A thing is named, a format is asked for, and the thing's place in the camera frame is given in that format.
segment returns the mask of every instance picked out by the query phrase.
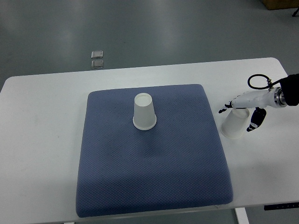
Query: robot finger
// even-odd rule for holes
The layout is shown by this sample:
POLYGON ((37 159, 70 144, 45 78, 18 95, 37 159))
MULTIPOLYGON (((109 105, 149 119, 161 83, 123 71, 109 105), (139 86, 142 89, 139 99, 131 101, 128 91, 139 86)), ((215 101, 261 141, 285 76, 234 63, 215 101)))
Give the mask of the robot finger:
POLYGON ((225 104, 224 107, 221 110, 218 111, 218 113, 225 112, 228 108, 233 108, 232 101, 229 101, 228 104, 225 104))
POLYGON ((266 114, 267 112, 265 109, 257 107, 252 114, 251 122, 249 127, 247 128, 247 131, 251 132, 254 129, 258 128, 265 119, 266 114))

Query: cardboard box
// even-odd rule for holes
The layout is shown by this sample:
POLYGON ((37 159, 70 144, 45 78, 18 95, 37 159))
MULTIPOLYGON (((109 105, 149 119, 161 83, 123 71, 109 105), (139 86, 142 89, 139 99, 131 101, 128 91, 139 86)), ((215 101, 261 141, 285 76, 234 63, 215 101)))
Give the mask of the cardboard box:
POLYGON ((263 0, 263 4, 268 10, 298 8, 299 0, 263 0))

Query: textured fabric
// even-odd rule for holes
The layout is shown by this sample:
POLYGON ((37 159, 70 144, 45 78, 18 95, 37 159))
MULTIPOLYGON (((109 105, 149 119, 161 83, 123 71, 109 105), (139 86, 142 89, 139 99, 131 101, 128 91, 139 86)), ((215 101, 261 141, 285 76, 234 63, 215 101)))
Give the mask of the textured fabric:
POLYGON ((89 94, 76 210, 79 217, 226 204, 233 192, 201 85, 89 94), (157 124, 133 125, 134 97, 152 96, 157 124))

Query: upside-down paper cup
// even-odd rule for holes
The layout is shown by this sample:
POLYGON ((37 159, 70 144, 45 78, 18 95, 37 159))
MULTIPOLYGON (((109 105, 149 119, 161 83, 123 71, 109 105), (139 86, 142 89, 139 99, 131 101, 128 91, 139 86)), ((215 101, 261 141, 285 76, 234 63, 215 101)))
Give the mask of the upside-down paper cup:
POLYGON ((233 108, 220 126, 222 134, 230 139, 238 139, 242 137, 248 117, 249 110, 247 108, 233 108))
POLYGON ((151 96, 147 93, 139 93, 134 99, 134 126, 145 131, 153 128, 156 122, 157 118, 151 96))

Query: small square object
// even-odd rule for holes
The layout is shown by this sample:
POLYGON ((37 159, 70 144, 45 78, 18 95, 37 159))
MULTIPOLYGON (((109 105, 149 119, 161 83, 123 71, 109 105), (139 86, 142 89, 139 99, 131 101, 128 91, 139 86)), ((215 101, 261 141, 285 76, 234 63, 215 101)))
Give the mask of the small square object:
POLYGON ((92 59, 95 58, 102 58, 103 57, 103 51, 102 50, 96 50, 92 52, 92 59))
POLYGON ((92 61, 92 69, 100 69, 104 67, 103 60, 93 60, 92 61))

